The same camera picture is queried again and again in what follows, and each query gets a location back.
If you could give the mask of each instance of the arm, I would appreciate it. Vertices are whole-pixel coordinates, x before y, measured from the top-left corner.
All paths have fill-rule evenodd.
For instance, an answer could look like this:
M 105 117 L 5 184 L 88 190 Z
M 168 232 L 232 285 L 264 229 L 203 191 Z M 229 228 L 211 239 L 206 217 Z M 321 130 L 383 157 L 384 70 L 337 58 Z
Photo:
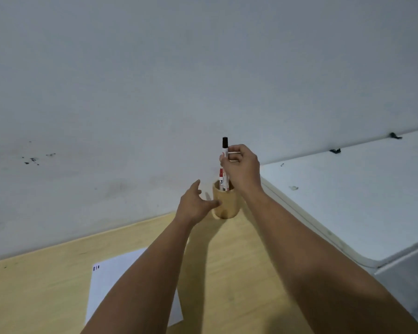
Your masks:
M 316 334 L 418 333 L 418 323 L 365 270 L 265 194 L 244 145 L 220 161 L 257 222 L 286 289 Z
M 112 287 L 82 334 L 166 332 L 187 238 L 219 205 L 199 197 L 199 184 L 181 197 L 173 221 Z

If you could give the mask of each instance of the pen holder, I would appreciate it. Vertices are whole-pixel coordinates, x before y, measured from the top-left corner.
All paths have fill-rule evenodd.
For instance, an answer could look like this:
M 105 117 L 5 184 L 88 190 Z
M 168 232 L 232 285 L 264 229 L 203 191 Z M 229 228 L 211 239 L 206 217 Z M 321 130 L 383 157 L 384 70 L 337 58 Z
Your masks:
M 222 202 L 213 211 L 218 218 L 229 219 L 237 215 L 240 210 L 240 202 L 237 191 L 229 180 L 229 191 L 220 190 L 220 182 L 217 180 L 212 185 L 213 198 Z

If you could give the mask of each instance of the white paper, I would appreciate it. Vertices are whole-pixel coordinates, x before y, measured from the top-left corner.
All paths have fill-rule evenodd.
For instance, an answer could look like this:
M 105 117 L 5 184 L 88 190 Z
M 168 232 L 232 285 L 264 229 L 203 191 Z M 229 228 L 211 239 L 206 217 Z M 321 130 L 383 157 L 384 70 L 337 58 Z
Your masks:
M 128 252 L 93 265 L 85 323 L 90 320 L 91 316 L 102 300 L 104 300 L 113 285 L 145 250 L 146 248 L 142 248 L 133 252 Z M 168 326 L 182 320 L 183 314 L 181 313 L 178 291 L 175 290 Z

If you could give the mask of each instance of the forearm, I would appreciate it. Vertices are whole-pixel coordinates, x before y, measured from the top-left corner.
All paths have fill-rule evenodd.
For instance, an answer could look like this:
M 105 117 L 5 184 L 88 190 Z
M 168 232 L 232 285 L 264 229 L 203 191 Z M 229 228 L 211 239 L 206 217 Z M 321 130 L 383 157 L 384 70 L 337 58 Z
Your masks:
M 245 200 L 285 287 L 320 333 L 418 333 L 418 323 L 365 270 L 265 193 Z
M 117 281 L 82 333 L 165 333 L 191 228 L 174 219 Z

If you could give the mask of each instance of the gray wall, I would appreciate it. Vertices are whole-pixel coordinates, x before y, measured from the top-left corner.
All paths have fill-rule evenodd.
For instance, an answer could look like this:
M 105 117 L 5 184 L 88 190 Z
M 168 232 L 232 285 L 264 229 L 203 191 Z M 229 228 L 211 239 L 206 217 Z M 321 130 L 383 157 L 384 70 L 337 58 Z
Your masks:
M 0 257 L 415 129 L 418 0 L 0 0 Z

